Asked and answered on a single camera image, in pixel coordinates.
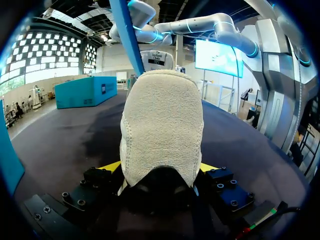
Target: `display screen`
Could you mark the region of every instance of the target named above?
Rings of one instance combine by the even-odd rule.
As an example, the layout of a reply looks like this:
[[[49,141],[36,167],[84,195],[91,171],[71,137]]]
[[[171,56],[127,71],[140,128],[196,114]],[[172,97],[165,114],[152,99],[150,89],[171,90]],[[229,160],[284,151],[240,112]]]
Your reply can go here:
[[[229,45],[197,39],[195,41],[195,68],[237,77],[238,62],[239,78],[242,78],[244,75],[242,52],[236,47],[234,47],[234,51]]]

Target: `glass wall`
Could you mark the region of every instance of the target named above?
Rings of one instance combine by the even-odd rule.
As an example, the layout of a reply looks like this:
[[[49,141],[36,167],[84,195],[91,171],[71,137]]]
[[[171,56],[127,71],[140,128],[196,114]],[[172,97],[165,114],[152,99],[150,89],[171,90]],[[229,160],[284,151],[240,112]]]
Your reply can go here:
[[[0,95],[39,80],[95,73],[96,48],[90,44],[82,47],[82,44],[82,39],[62,33],[19,35],[5,65],[0,68]]]

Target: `large white machine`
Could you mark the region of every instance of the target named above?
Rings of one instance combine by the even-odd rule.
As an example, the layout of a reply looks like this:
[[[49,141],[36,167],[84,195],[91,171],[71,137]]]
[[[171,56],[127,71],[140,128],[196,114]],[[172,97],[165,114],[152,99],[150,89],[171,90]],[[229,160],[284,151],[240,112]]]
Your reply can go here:
[[[147,3],[133,0],[128,9],[138,42],[170,45],[172,34],[214,30],[218,42],[241,50],[243,62],[261,90],[257,129],[287,153],[307,102],[318,92],[317,69],[306,51],[303,35],[281,9],[265,0],[246,2],[265,19],[245,26],[242,32],[224,13],[151,26],[147,23],[156,11]],[[116,24],[109,35],[121,42]]]

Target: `person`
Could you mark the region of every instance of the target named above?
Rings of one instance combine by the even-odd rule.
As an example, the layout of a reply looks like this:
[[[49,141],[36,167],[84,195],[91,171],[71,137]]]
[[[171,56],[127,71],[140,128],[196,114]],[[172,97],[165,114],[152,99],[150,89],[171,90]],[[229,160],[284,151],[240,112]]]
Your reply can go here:
[[[19,106],[19,104],[16,102],[16,112],[15,112],[15,118],[21,118],[22,119],[22,114],[24,114],[24,112],[22,111],[21,107]]]
[[[31,97],[31,95],[29,95],[29,99],[28,99],[28,107],[29,107],[29,109],[32,109],[32,103],[33,103],[32,97]]]

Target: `blue light strip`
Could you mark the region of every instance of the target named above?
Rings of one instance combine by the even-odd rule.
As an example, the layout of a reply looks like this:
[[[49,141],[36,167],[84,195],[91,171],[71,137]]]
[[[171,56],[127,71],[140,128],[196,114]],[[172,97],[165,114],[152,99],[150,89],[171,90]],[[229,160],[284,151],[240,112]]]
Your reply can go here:
[[[132,27],[133,27],[134,29],[136,29],[136,30],[139,30],[139,31],[141,31],[141,30],[142,30],[142,28],[139,28],[139,27],[134,26],[134,25],[132,25]]]
[[[256,43],[254,43],[255,49],[254,52],[252,54],[247,55],[248,57],[254,56],[258,50],[258,45]]]
[[[147,44],[152,44],[154,41],[156,41],[157,39],[158,39],[158,37],[159,37],[159,31],[158,31],[158,29],[155,29],[156,30],[156,37],[155,37],[155,39],[153,40],[153,41],[150,41],[150,42],[146,42]]]
[[[216,22],[216,23],[213,25],[213,28],[215,28],[215,26],[216,26],[217,24],[220,24],[220,23],[222,23],[222,24],[229,24],[229,25],[231,25],[231,26],[234,27],[234,25],[233,25],[232,23],[230,23],[230,22],[227,22],[227,21],[218,21],[218,22]]]
[[[191,34],[193,34],[193,32],[191,31],[191,29],[190,29],[190,27],[189,27],[188,19],[186,19],[186,26],[187,26],[187,28],[188,28],[189,32],[190,32]]]
[[[309,64],[311,62],[311,59],[309,61],[303,61],[300,59],[300,62],[302,62],[303,64]]]

